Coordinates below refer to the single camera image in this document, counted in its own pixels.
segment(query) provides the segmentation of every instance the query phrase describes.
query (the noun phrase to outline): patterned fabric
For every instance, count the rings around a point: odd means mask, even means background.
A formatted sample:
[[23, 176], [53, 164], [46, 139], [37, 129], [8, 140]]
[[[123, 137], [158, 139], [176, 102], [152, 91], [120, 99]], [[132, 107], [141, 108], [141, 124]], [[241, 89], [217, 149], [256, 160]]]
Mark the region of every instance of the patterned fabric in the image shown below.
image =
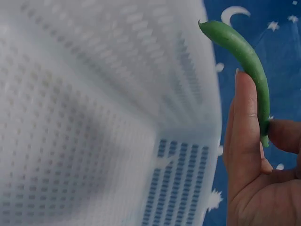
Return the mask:
[[[255, 48], [268, 77], [271, 118], [301, 121], [301, 0], [204, 0], [209, 20], [230, 22]], [[234, 74], [241, 68], [227, 50], [215, 45], [222, 101], [222, 140], [234, 96]], [[296, 156], [273, 145], [266, 158], [277, 169], [295, 166]], [[219, 157], [204, 226], [225, 226], [227, 174]]]

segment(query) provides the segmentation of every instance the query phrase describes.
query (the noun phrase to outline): perforated plastic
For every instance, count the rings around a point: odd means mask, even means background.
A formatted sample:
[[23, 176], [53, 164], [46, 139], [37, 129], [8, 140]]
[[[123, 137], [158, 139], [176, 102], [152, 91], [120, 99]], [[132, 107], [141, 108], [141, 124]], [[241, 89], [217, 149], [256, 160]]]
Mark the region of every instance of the perforated plastic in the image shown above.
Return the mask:
[[221, 130], [201, 3], [0, 4], [0, 224], [200, 225]]

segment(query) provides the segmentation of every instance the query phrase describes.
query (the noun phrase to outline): white crescent moon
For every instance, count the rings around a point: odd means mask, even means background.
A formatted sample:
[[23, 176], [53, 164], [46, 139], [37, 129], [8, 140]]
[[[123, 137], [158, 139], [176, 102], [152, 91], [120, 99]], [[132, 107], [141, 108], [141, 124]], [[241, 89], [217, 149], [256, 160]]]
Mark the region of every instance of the white crescent moon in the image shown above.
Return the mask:
[[244, 14], [247, 16], [251, 16], [251, 13], [248, 10], [246, 10], [245, 8], [243, 8], [241, 6], [231, 6], [229, 8], [226, 8], [222, 12], [221, 19], [225, 24], [232, 26], [230, 19], [235, 14]]

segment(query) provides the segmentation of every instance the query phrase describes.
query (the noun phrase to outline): finger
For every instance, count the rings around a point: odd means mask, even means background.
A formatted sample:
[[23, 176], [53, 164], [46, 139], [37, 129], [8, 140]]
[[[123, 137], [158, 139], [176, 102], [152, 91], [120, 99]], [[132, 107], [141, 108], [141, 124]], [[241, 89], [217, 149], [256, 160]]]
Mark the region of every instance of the finger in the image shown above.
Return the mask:
[[260, 172], [263, 174], [271, 174], [273, 167], [270, 162], [264, 157], [264, 151], [262, 143], [260, 142], [260, 157], [261, 157], [261, 169]]
[[298, 154], [301, 139], [301, 123], [291, 120], [270, 120], [268, 136], [277, 148]]
[[297, 157], [296, 177], [301, 179], [301, 154]]
[[246, 73], [236, 77], [234, 121], [229, 149], [229, 187], [239, 192], [261, 173], [256, 87]]
[[297, 179], [295, 169], [279, 170], [273, 169], [270, 177], [273, 178], [276, 183], [283, 183], [290, 180]]
[[225, 164], [227, 171], [228, 171], [228, 167], [227, 167], [228, 166], [228, 149], [229, 149], [230, 142], [231, 142], [233, 119], [234, 119], [234, 100], [232, 100], [232, 103], [230, 105], [227, 128], [226, 128], [225, 139], [224, 139], [224, 151], [222, 153], [222, 159], [223, 159], [223, 162]]

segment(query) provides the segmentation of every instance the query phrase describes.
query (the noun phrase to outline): green bean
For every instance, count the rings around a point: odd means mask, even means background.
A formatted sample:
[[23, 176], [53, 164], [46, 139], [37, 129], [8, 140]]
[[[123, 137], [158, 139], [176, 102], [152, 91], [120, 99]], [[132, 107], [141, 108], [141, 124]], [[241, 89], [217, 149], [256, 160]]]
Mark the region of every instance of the green bean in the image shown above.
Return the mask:
[[244, 71], [256, 85], [260, 140], [264, 147], [269, 146], [269, 88], [262, 64], [252, 46], [232, 27], [218, 21], [198, 22], [202, 32], [216, 44], [229, 50], [240, 62]]

